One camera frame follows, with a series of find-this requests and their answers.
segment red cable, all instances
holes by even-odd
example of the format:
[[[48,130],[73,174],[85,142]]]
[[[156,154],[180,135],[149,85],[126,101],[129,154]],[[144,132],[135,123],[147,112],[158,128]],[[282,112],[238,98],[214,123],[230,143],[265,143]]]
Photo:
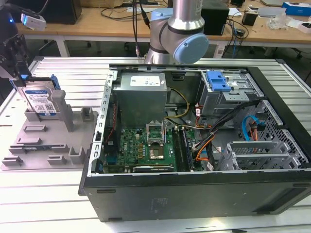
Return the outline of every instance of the red cable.
[[[112,130],[107,138],[107,140],[105,141],[105,143],[108,142],[109,138],[111,137],[114,129],[115,129],[115,124],[116,124],[116,108],[117,108],[117,105],[114,103],[114,106],[113,106],[113,123],[112,123]]]

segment black computer case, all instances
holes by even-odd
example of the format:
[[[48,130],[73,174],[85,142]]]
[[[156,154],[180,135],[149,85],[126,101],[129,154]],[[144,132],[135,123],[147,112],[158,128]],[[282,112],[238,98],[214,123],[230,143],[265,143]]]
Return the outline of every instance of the black computer case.
[[[311,155],[309,133],[260,70],[246,69],[302,150]],[[311,171],[84,174],[80,186],[102,222],[275,215],[310,195]]]
[[[46,0],[9,0],[11,4],[39,12]],[[80,0],[51,0],[42,16],[47,23],[75,24],[82,12]],[[12,13],[16,23],[20,23],[20,13]]]

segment hard drive label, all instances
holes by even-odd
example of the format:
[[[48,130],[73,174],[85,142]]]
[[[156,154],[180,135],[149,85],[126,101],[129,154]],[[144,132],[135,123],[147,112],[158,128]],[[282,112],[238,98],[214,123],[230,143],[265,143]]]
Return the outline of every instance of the hard drive label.
[[[56,113],[56,109],[51,101],[48,100],[49,94],[45,90],[26,90],[25,95],[36,113],[46,114]]]

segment black box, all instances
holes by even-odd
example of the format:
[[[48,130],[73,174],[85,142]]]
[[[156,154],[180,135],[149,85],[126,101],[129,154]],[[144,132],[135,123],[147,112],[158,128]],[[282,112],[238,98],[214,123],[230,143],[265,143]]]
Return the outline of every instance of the black box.
[[[220,0],[203,0],[201,16],[205,20],[205,35],[222,35],[229,8]]]
[[[243,19],[242,19],[242,24],[243,25],[248,25],[248,26],[253,26],[258,14],[257,13],[250,13],[250,12],[245,12]]]
[[[11,4],[39,12],[46,0],[9,0]],[[80,0],[51,0],[42,16],[47,23],[75,24],[82,12]],[[12,12],[13,20],[20,23],[20,13]]]

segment metal table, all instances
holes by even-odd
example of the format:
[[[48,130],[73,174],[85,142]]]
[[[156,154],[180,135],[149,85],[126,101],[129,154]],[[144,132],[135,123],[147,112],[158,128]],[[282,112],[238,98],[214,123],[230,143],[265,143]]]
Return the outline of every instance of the metal table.
[[[32,63],[35,76],[55,74],[74,111],[98,110],[109,64],[143,64],[137,58],[56,58]],[[275,60],[204,59],[218,66],[256,66],[311,133],[311,90],[285,64]],[[25,101],[12,91],[0,107],[0,159],[24,123]],[[309,233],[311,197],[277,216],[242,216],[101,223],[87,197],[77,194],[81,170],[0,171],[1,232],[247,232]]]

